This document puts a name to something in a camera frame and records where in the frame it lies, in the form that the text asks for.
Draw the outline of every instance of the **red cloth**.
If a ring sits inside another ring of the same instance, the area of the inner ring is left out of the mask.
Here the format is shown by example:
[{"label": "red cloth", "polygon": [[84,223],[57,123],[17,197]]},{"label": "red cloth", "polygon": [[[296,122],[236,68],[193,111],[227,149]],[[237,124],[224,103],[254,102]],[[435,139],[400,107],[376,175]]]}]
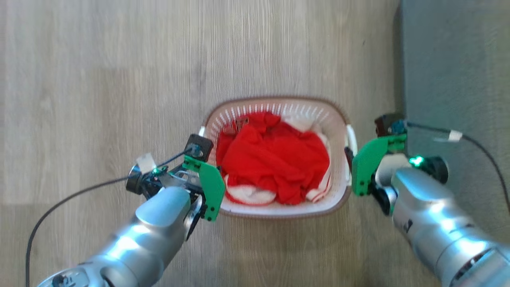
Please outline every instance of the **red cloth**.
[{"label": "red cloth", "polygon": [[221,132],[216,162],[228,185],[255,185],[276,193],[276,201],[299,204],[319,186],[329,166],[321,139],[299,132],[269,112],[247,115],[237,134]]}]

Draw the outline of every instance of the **plastic basket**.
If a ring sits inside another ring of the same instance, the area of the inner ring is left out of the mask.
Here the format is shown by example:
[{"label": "plastic basket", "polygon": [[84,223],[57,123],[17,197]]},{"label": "plastic basket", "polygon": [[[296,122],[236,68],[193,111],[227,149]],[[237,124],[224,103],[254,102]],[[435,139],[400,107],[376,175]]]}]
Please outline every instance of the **plastic basket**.
[{"label": "plastic basket", "polygon": [[[233,203],[226,197],[221,203],[221,213],[252,218],[300,218],[333,212],[340,208],[350,194],[350,172],[344,147],[358,152],[356,137],[346,115],[334,104],[320,99],[296,97],[247,98],[224,102],[208,116],[200,135],[211,139],[216,147],[218,135],[224,125],[239,116],[252,112],[270,111],[273,114],[306,116],[318,123],[331,146],[331,189],[319,202],[299,205],[272,203],[266,206],[248,206]],[[209,164],[216,165],[216,148],[209,157]]]}]

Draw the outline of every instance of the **black cable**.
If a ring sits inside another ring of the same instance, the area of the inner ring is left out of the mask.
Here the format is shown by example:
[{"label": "black cable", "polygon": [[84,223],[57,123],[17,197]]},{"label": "black cable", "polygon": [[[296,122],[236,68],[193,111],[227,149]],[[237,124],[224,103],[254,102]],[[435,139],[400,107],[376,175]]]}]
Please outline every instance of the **black cable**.
[{"label": "black cable", "polygon": [[[411,123],[411,122],[407,122],[407,126],[411,127],[411,128],[418,128],[418,129],[422,129],[422,130],[440,132],[440,133],[446,133],[446,134],[449,134],[451,132],[451,130],[449,130],[449,129],[429,127],[426,125],[416,124],[416,123]],[[503,187],[503,194],[505,196],[506,207],[508,208],[508,211],[510,212],[510,199],[508,198],[508,190],[506,189],[505,179],[503,178],[503,174],[501,173],[501,170],[499,169],[499,166],[496,163],[496,160],[494,159],[494,157],[491,155],[491,153],[489,153],[489,151],[486,148],[484,148],[477,140],[473,139],[472,137],[462,134],[461,139],[465,139],[465,140],[469,141],[470,143],[474,144],[491,161],[492,165],[494,166],[494,169],[496,170],[496,173],[498,174],[498,178],[499,178],[499,181],[501,182],[501,186]]]},{"label": "black cable", "polygon": [[[161,163],[160,165],[158,165],[158,167],[171,163],[172,161],[176,160],[178,157],[182,156],[183,154],[185,154],[187,152],[190,152],[191,150],[192,149],[189,148],[189,149],[186,149],[186,150],[176,154],[175,156],[173,156],[169,160],[167,160],[167,161]],[[88,187],[86,189],[80,190],[79,192],[74,193],[74,194],[64,198],[63,200],[61,200],[60,202],[58,202],[57,204],[52,206],[50,209],[48,209],[48,211],[46,211],[45,214],[43,214],[41,216],[41,218],[37,221],[36,225],[34,226],[34,229],[32,229],[32,233],[30,233],[29,242],[27,244],[27,253],[25,255],[25,287],[30,287],[30,252],[32,250],[32,243],[33,243],[34,238],[35,238],[35,233],[37,232],[37,229],[39,229],[39,226],[41,225],[41,223],[48,217],[48,215],[50,215],[55,209],[60,207],[62,204],[68,202],[69,200],[71,200],[71,199],[73,199],[73,198],[75,198],[75,197],[77,197],[79,195],[82,195],[82,194],[84,194],[86,192],[89,192],[91,190],[94,190],[94,189],[97,189],[97,188],[100,188],[100,187],[103,187],[103,186],[107,186],[107,185],[114,184],[114,183],[117,183],[117,182],[120,182],[120,181],[128,180],[129,178],[130,178],[129,176],[126,176],[126,177],[122,177],[122,178],[118,178],[118,179],[113,179],[113,180],[106,181],[106,182],[103,182],[103,183],[99,183],[99,184],[93,185],[91,187]]]},{"label": "black cable", "polygon": [[158,164],[158,167],[167,165],[167,164],[171,163],[172,161],[176,160],[178,157],[182,156],[183,154],[191,152],[191,151],[192,151],[192,148],[187,148],[187,149],[181,151],[180,153],[174,155],[169,160],[167,160],[167,161],[165,161],[163,163]]}]

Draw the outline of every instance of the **clothing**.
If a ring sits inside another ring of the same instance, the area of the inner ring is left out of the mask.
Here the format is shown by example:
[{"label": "clothing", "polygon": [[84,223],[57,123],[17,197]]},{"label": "clothing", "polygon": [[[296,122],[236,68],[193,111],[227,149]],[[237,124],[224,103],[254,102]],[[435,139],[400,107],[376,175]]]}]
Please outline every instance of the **clothing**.
[{"label": "clothing", "polygon": [[319,125],[270,112],[252,113],[227,125],[216,149],[227,197],[249,205],[320,200],[330,186],[329,156]]}]

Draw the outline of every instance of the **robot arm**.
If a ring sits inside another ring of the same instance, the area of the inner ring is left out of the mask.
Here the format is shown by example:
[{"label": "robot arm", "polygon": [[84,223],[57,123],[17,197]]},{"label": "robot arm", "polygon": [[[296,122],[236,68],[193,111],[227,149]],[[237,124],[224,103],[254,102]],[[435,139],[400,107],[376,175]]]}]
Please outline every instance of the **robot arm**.
[{"label": "robot arm", "polygon": [[398,169],[391,189],[395,227],[443,287],[510,286],[509,250],[476,226],[450,190],[414,168]]},{"label": "robot arm", "polygon": [[191,135],[184,161],[172,170],[147,154],[131,169],[126,189],[147,199],[106,245],[78,266],[50,276],[39,287],[150,287],[200,219],[215,221],[225,185],[207,164],[212,142]]},{"label": "robot arm", "polygon": [[40,287],[150,287],[186,240],[200,201],[182,187],[167,187],[142,204],[105,247]]},{"label": "robot arm", "polygon": [[[379,121],[378,134],[384,135],[351,159],[354,194],[374,196],[443,287],[510,287],[509,249],[490,239],[456,205],[441,184],[447,179],[444,162],[435,158],[419,169],[412,167],[405,155],[396,153],[403,149],[406,135],[386,134],[401,127],[389,128],[385,121],[393,120]],[[126,188],[144,194],[148,201],[96,255],[39,286],[154,285],[197,221],[216,219],[225,186],[216,167],[205,163],[211,146],[207,139],[192,135],[187,144],[192,151],[171,171],[154,166],[146,173],[135,166]]]},{"label": "robot arm", "polygon": [[399,114],[376,119],[378,138],[351,158],[352,190],[372,195],[443,287],[509,287],[510,251],[460,209],[440,157],[409,159]]}]

